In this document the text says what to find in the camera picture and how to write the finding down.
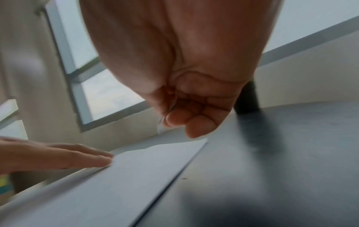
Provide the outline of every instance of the sheet of paper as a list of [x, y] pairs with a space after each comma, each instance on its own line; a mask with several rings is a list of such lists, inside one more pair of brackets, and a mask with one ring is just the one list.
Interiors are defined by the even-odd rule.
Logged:
[[131, 226], [206, 142], [163, 144], [122, 153], [108, 168], [82, 174], [83, 178], [70, 175], [37, 193], [41, 196], [19, 198], [0, 208], [0, 226]]

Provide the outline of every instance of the hand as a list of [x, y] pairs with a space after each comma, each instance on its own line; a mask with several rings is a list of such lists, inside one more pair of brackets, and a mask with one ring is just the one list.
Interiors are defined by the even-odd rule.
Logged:
[[113, 154], [81, 144], [45, 144], [0, 137], [0, 175], [16, 171], [103, 167]]
[[282, 0], [81, 0], [105, 66], [189, 137], [215, 130], [253, 78]]

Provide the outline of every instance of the cloudy sky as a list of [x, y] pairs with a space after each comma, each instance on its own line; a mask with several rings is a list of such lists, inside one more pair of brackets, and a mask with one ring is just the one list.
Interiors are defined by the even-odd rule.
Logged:
[[[74, 63], [81, 67], [97, 56], [83, 25], [77, 0], [56, 0]], [[143, 99], [104, 70], [82, 83], [94, 120], [137, 104]]]

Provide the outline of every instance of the teal stripe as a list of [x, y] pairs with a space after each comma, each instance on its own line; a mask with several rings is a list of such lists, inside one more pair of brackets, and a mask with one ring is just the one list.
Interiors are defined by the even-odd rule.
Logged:
[[4, 186], [0, 187], [0, 195], [5, 194], [11, 190], [12, 190], [12, 186], [10, 184], [4, 185]]

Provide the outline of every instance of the tabletop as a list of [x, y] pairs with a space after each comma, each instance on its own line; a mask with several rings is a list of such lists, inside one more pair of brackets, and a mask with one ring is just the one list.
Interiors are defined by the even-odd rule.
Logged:
[[[231, 114], [208, 140], [136, 226], [359, 225], [359, 103]], [[183, 141], [176, 129], [116, 152]]]

